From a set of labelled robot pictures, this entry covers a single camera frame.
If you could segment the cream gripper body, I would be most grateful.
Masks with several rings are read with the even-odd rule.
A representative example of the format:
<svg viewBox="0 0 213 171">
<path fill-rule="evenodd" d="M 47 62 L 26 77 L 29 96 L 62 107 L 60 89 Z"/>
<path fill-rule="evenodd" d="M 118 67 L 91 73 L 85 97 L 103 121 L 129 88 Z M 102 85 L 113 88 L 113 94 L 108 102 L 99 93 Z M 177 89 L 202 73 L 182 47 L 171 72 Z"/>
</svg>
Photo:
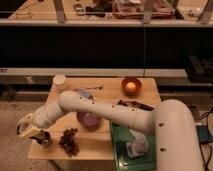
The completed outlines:
<svg viewBox="0 0 213 171">
<path fill-rule="evenodd" d="M 40 132 L 41 130 L 32 123 L 32 113 L 27 114 L 18 121 L 16 133 L 20 138 L 28 139 L 37 136 Z"/>
</svg>

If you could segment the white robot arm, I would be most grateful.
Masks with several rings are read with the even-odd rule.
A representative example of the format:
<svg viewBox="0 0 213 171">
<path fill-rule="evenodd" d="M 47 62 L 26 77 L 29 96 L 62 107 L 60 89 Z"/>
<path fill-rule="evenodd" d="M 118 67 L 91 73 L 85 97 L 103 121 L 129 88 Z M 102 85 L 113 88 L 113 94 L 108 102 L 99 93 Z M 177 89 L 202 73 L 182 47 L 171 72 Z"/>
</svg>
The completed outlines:
<svg viewBox="0 0 213 171">
<path fill-rule="evenodd" d="M 22 118 L 29 126 L 18 136 L 30 138 L 51 127 L 69 112 L 89 112 L 132 130 L 156 137 L 157 171 L 204 171 L 195 122 L 189 108 L 170 99 L 147 111 L 93 101 L 64 91 L 50 104 Z"/>
</svg>

